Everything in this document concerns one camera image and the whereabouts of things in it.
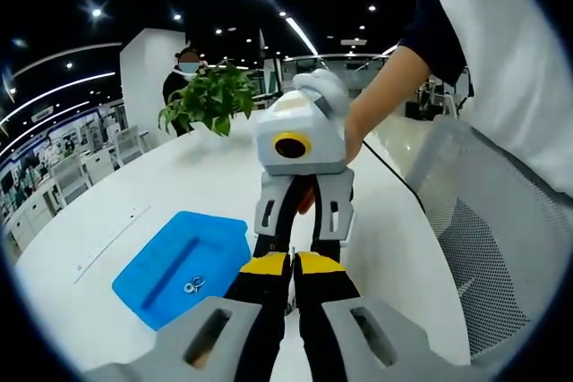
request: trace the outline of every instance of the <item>white shirt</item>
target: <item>white shirt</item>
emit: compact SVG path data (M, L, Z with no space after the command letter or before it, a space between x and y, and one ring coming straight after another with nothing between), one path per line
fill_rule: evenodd
M573 196L573 80L535 0L440 0L472 76L465 119Z

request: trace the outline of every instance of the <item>blue tray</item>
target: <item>blue tray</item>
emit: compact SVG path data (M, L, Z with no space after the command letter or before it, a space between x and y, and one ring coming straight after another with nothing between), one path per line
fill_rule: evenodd
M179 212L112 284L143 322L159 330L210 296L222 297L251 252L244 221ZM192 293L185 286L195 280Z

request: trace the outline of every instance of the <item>white chair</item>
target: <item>white chair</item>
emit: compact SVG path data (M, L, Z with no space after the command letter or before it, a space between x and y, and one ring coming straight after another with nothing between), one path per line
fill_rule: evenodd
M76 200L90 188L90 181L81 168L80 156L74 154L52 166L50 174L56 181L62 207Z
M85 161L85 166L88 170L88 176L90 177L92 185L95 185L114 172L114 163L111 160L109 151L106 149L102 149L88 156Z
M115 136L115 154L121 167L141 157L145 151L141 147L137 125L122 130Z
M559 291L573 255L573 199L446 116L406 180L458 287L472 364L497 374Z

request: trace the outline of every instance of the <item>black ceiling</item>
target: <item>black ceiling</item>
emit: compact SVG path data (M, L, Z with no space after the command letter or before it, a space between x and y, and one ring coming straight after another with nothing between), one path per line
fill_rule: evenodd
M374 13L368 10L371 4L377 7ZM103 11L104 16L97 21L90 17L91 5ZM184 30L210 64L226 55L238 63L244 59L244 65L254 67L259 55L259 29L269 55L277 51L281 56L309 55L285 19L278 16L280 11L296 19L321 54L346 52L348 47L342 47L340 40L357 37L368 42L356 53L380 53L398 41L414 7L415 0L3 0L8 18L3 20L0 60L4 71L14 73L67 49L109 42L125 44L145 27ZM182 21L174 21L173 13L182 14ZM215 29L224 32L217 36ZM14 38L22 38L28 47L17 47ZM108 96L120 98L120 51L121 47L108 47L60 56L16 77L10 84L17 89L15 103L3 89L0 91L0 118L50 89L117 72L111 78L57 91L23 109L4 124L8 136L0 132L0 151L27 130L23 122L43 107L60 103L64 108L86 100L105 102ZM72 69L65 67L68 62L73 63Z

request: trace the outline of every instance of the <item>hand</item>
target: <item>hand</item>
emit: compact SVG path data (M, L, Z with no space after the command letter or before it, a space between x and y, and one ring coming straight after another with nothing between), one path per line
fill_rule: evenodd
M346 164L349 164L356 158L362 147L362 135L358 131L358 127L352 119L352 115L348 116L345 125L346 135ZM298 213L301 215L306 214L314 204L314 193L312 189L308 190L304 196L303 201L298 205Z

